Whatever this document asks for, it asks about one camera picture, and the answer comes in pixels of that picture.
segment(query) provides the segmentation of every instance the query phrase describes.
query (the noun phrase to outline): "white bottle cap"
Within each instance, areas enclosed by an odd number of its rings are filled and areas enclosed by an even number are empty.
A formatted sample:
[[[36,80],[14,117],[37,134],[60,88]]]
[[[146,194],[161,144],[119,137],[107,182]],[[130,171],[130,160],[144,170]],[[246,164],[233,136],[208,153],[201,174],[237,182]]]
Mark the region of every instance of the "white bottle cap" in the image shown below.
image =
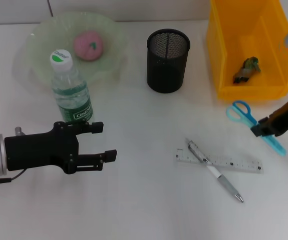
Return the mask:
[[[50,63],[57,73],[68,72],[73,67],[72,56],[67,50],[56,50],[50,55]]]

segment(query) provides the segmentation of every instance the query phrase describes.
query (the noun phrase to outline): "white table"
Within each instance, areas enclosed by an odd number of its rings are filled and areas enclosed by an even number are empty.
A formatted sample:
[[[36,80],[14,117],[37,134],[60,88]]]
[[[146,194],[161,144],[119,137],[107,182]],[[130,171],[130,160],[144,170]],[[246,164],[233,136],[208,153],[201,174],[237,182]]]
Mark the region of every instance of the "white table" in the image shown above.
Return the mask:
[[[61,120],[49,89],[24,73],[23,46],[35,25],[0,25],[0,134],[43,133]],[[288,239],[288,156],[230,122],[216,99],[204,44],[206,21],[122,23],[127,61],[114,79],[89,85],[101,134],[78,137],[80,153],[117,149],[102,172],[66,175],[29,169],[0,185],[0,240],[284,240]],[[146,83],[146,40],[175,28],[191,49],[182,88],[159,94]],[[263,118],[288,101],[251,105]],[[245,203],[201,166],[178,165],[177,147],[194,140],[206,153],[261,159],[264,174],[222,171]],[[288,150],[288,132],[279,137]]]

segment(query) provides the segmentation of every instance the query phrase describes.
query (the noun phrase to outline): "water bottle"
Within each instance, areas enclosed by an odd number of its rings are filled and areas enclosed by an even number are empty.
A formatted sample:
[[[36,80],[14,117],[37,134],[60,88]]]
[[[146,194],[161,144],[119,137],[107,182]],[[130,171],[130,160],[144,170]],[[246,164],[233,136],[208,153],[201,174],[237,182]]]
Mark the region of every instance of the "water bottle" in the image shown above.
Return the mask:
[[[70,53],[63,49],[54,51],[50,62],[54,69],[52,90],[64,121],[93,122],[93,108],[87,83],[74,67]]]

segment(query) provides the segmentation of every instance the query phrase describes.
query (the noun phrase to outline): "silver pen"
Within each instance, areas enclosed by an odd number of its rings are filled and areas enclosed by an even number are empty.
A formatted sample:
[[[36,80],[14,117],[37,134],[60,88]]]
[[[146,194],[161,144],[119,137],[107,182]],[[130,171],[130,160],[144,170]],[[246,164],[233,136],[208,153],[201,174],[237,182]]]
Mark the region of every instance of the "silver pen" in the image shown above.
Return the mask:
[[[242,196],[238,193],[236,188],[227,180],[227,178],[221,174],[217,168],[214,166],[209,166],[207,164],[211,163],[207,156],[205,156],[198,148],[198,146],[191,140],[186,139],[186,143],[188,144],[188,149],[192,154],[201,162],[205,163],[207,168],[211,171],[211,173],[217,178],[217,180],[223,185],[224,188],[235,198],[237,198],[241,203],[244,202]]]

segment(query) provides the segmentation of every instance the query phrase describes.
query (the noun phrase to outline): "ruler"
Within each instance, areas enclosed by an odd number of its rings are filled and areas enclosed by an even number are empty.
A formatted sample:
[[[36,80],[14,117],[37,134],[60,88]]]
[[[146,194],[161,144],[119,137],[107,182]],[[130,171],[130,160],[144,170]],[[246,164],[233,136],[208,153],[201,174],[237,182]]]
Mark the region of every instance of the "ruler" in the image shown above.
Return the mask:
[[[176,160],[178,162],[199,164],[199,165],[209,165],[218,168],[231,169],[242,172],[251,173],[263,173],[263,166],[260,160],[250,160],[250,159],[232,159],[229,157],[218,156],[218,155],[208,155],[207,157],[211,161],[209,164],[200,162],[188,149],[178,148],[176,150]]]

